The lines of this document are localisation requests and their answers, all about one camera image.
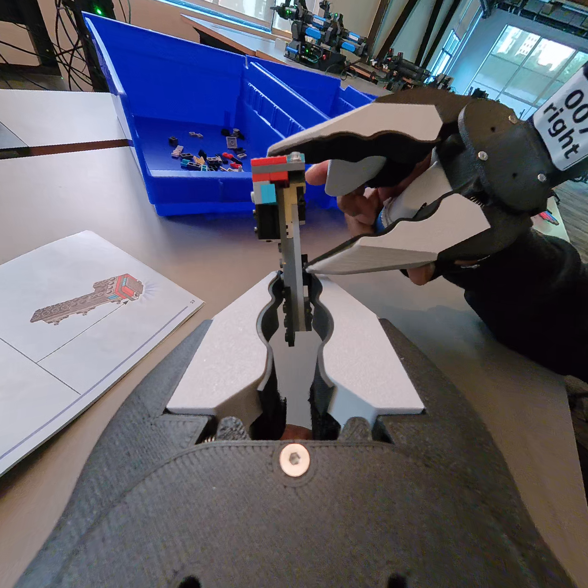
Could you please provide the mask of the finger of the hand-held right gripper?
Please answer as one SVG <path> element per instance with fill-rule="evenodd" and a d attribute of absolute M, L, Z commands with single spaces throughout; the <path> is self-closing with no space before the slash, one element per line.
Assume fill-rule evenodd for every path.
<path fill-rule="evenodd" d="M 434 105 L 372 102 L 271 145 L 267 155 L 327 161 L 327 189 L 391 187 L 431 152 L 441 128 Z"/>
<path fill-rule="evenodd" d="M 407 269 L 437 260 L 439 253 L 490 228 L 482 208 L 447 193 L 418 218 L 401 218 L 384 232 L 349 239 L 306 265 L 316 275 L 351 275 Z"/>

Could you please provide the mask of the wood-edged table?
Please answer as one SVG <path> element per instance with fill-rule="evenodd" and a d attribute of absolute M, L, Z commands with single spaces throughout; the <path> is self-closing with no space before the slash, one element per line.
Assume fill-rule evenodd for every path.
<path fill-rule="evenodd" d="M 29 146 L 126 139 L 109 93 L 2 89 L 1 122 Z"/>

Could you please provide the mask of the blue plastic parts bin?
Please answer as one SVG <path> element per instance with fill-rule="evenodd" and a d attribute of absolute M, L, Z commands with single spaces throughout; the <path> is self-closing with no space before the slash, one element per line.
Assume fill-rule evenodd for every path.
<path fill-rule="evenodd" d="M 250 215 L 251 160 L 272 144 L 375 96 L 336 77 L 249 59 L 85 13 L 86 28 L 158 215 Z M 242 173 L 190 172 L 171 158 L 169 136 L 186 150 L 222 152 L 221 129 L 240 129 Z"/>

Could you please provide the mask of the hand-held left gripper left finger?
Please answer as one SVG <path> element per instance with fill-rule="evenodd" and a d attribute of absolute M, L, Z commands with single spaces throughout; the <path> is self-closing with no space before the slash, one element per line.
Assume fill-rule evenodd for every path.
<path fill-rule="evenodd" d="M 286 400 L 269 341 L 279 327 L 281 272 L 272 272 L 212 320 L 166 406 L 171 413 L 239 418 L 254 433 L 283 433 Z"/>

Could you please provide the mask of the person's right hand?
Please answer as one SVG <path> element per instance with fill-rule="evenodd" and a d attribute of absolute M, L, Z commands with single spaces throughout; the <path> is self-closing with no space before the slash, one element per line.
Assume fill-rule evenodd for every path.
<path fill-rule="evenodd" d="M 412 173 L 393 187 L 358 187 L 351 193 L 338 196 L 337 205 L 345 215 L 345 221 L 352 236 L 374 233 L 374 225 L 385 202 L 396 199 L 401 193 L 430 166 L 432 155 L 429 154 L 419 162 Z M 309 185 L 321 185 L 326 182 L 329 161 L 312 165 L 305 173 Z M 435 264 L 429 263 L 417 268 L 409 268 L 408 278 L 416 285 L 424 285 L 433 280 Z"/>

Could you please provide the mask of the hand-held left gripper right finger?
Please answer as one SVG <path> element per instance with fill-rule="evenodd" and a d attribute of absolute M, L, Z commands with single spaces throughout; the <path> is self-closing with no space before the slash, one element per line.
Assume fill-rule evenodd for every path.
<path fill-rule="evenodd" d="M 313 330 L 320 337 L 313 399 L 341 427 L 353 417 L 417 415 L 424 404 L 377 315 L 326 276 L 312 276 Z"/>

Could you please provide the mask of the row of black robot arms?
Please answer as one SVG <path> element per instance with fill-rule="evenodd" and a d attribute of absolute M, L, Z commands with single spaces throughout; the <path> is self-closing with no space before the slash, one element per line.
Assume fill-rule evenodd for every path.
<path fill-rule="evenodd" d="M 322 72 L 342 73 L 350 64 L 343 51 L 359 58 L 368 55 L 368 39 L 346 29 L 341 13 L 330 12 L 330 2 L 319 4 L 324 16 L 309 11 L 305 1 L 293 5 L 285 1 L 270 9 L 277 16 L 291 21 L 292 40 L 287 44 L 284 57 Z"/>

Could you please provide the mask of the toy brick truck model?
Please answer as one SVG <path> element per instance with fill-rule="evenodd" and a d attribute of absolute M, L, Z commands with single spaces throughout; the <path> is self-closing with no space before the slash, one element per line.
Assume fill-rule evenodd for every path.
<path fill-rule="evenodd" d="M 251 160 L 255 233 L 260 240 L 278 240 L 283 283 L 285 340 L 295 345 L 295 334 L 311 329 L 306 257 L 300 244 L 305 223 L 305 156 L 300 152 Z"/>

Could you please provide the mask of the grey desk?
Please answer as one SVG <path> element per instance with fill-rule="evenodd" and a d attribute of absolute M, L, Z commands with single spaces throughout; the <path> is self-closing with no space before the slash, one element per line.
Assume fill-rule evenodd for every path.
<path fill-rule="evenodd" d="M 159 217 L 121 139 L 29 146 L 1 161 L 1 263 L 90 230 L 205 301 L 73 424 L 1 478 L 1 587 L 13 587 L 61 516 L 94 444 L 135 386 L 202 320 L 277 268 L 249 217 Z M 502 451 L 541 535 L 587 587 L 587 506 L 563 379 L 498 344 L 443 279 L 335 278 L 445 373 Z"/>

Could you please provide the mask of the large glass window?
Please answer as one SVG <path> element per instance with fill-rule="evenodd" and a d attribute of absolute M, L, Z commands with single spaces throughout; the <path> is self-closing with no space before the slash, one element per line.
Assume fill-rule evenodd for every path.
<path fill-rule="evenodd" d="M 526 118 L 587 61 L 587 53 L 517 27 L 505 26 L 470 82 Z"/>

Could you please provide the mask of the black device with green lights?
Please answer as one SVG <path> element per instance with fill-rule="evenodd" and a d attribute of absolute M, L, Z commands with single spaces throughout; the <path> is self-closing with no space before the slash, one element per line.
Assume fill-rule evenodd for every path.
<path fill-rule="evenodd" d="M 83 12 L 128 15 L 122 1 L 1 1 L 1 88 L 107 92 Z"/>

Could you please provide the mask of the person's right forearm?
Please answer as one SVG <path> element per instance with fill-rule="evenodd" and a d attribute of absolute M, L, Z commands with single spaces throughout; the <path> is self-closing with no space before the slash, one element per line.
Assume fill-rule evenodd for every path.
<path fill-rule="evenodd" d="M 529 229 L 474 268 L 441 263 L 438 276 L 503 345 L 587 382 L 587 264 L 568 242 Z"/>

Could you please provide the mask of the pile of loose toy bricks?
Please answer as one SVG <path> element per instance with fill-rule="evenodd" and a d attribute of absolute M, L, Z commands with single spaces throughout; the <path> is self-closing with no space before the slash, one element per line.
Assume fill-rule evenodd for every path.
<path fill-rule="evenodd" d="M 226 140 L 226 148 L 222 152 L 207 152 L 201 148 L 192 153 L 180 145 L 178 137 L 169 136 L 171 158 L 179 163 L 183 171 L 242 173 L 243 162 L 247 159 L 246 148 L 242 145 L 246 141 L 246 136 L 238 128 L 222 128 L 220 133 Z"/>

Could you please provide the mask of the brick instruction booklet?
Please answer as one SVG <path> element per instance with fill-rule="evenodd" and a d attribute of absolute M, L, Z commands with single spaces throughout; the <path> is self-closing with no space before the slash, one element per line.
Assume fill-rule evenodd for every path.
<path fill-rule="evenodd" d="M 204 302 L 91 231 L 1 265 L 1 474 Z"/>

